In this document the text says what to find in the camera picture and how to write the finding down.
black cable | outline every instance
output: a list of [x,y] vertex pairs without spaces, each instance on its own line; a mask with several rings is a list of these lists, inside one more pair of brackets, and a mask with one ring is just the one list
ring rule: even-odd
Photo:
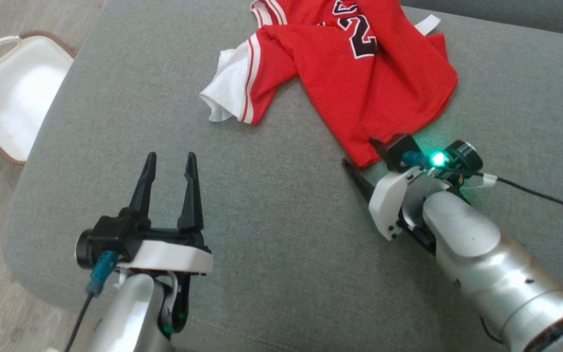
[[552,196],[547,196],[547,195],[544,194],[544,193],[540,193],[540,192],[538,192],[538,191],[535,191],[535,190],[532,190],[532,189],[528,189],[528,188],[525,187],[525,186],[521,186],[521,185],[519,185],[518,183],[512,182],[512,181],[510,181],[510,180],[505,180],[505,179],[502,178],[502,177],[498,177],[498,178],[497,178],[497,181],[503,182],[503,183],[505,183],[506,185],[510,185],[510,186],[512,186],[512,187],[514,187],[514,188],[517,188],[517,189],[519,189],[519,190],[522,190],[523,192],[527,192],[527,193],[529,193],[529,194],[533,194],[534,196],[539,196],[540,198],[544,198],[544,199],[546,199],[546,200],[550,200],[551,202],[554,202],[554,203],[558,203],[558,204],[560,204],[560,205],[563,205],[563,200],[561,200],[561,199],[558,199],[558,198],[555,198],[555,197],[552,197]]
[[90,305],[90,300],[94,297],[92,293],[88,294],[86,302],[84,302],[84,306],[80,312],[80,316],[78,316],[78,321],[76,321],[75,326],[73,327],[73,332],[71,332],[71,338],[69,338],[69,343],[66,344],[65,351],[69,352],[71,350],[71,346],[73,345],[73,341],[75,340],[75,336],[78,334],[78,330],[80,329],[80,325],[82,323],[82,319],[84,318],[84,314],[86,313],[88,306]]
[[483,327],[485,334],[488,335],[488,337],[491,338],[492,341],[494,341],[496,343],[500,343],[501,345],[503,345],[502,339],[498,339],[498,338],[494,337],[492,334],[490,334],[488,327],[485,325],[485,321],[483,320],[483,318],[481,316],[479,316],[479,320],[481,321],[481,326]]
[[[454,174],[463,174],[465,176],[481,176],[481,177],[483,177],[485,175],[481,172],[472,172],[472,171],[468,171],[468,170],[449,169],[447,167],[436,167],[436,169],[444,170],[444,171],[448,171],[448,172],[453,172]],[[522,190],[523,192],[532,194],[534,196],[537,196],[537,197],[540,197],[540,198],[543,198],[543,199],[546,199],[546,200],[550,200],[551,202],[557,203],[559,205],[563,205],[563,200],[561,200],[561,199],[558,199],[558,198],[555,198],[555,197],[552,197],[552,196],[548,196],[548,195],[546,195],[544,193],[540,193],[536,190],[529,189],[525,186],[519,185],[518,183],[512,182],[510,180],[506,180],[502,177],[497,176],[496,178],[497,178],[497,181],[505,183],[506,185],[510,185],[510,186],[512,186],[516,189]]]

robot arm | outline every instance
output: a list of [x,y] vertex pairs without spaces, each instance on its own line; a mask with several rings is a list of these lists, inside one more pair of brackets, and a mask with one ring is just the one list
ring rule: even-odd
[[[203,212],[196,156],[188,154],[184,206],[174,229],[152,228],[149,204],[156,172],[150,153],[130,205],[118,216],[102,216],[81,234],[76,259],[83,269],[97,265],[104,252],[116,253],[120,287],[96,329],[91,352],[169,352],[170,337],[188,319],[193,275],[212,272],[213,257],[203,241]],[[165,277],[170,285],[158,278]]]
[[408,134],[373,145],[391,171],[374,189],[343,164],[379,232],[389,241],[411,234],[512,352],[563,351],[563,287],[458,191],[465,175],[482,168],[475,149],[456,141],[440,152],[445,171]]

gray fabric surface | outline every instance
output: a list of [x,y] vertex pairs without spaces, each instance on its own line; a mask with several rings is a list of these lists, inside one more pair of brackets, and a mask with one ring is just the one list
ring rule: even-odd
[[563,33],[563,0],[401,0],[401,4]]
[[[214,272],[194,278],[177,346],[197,351],[501,351],[435,261],[383,239],[343,150],[293,81],[260,126],[212,123],[197,94],[219,50],[248,38],[249,1],[111,1],[81,49],[18,184],[4,254],[36,296],[71,311],[89,272],[80,232],[129,202],[158,153],[150,215],[175,224],[194,151]],[[406,9],[417,22],[428,11]],[[439,14],[460,83],[418,136],[473,143],[485,169],[563,198],[563,35]],[[376,181],[384,166],[367,171]],[[499,186],[469,192],[563,282],[563,208]],[[101,314],[112,287],[91,305]]]

teal connector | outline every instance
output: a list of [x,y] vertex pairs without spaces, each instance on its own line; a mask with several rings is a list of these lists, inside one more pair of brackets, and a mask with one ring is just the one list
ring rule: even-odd
[[419,152],[405,152],[401,159],[409,167],[420,166],[425,168],[427,166],[427,157]]
[[87,294],[92,294],[97,297],[103,290],[103,285],[106,283],[108,276],[114,271],[118,263],[116,252],[107,250],[101,254],[97,265],[94,266],[90,274],[90,283],[86,287]]

green led light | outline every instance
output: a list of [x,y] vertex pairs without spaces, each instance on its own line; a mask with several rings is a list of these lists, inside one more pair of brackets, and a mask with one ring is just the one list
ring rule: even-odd
[[433,166],[444,166],[447,163],[447,156],[444,155],[443,152],[436,152],[432,155],[432,164]]

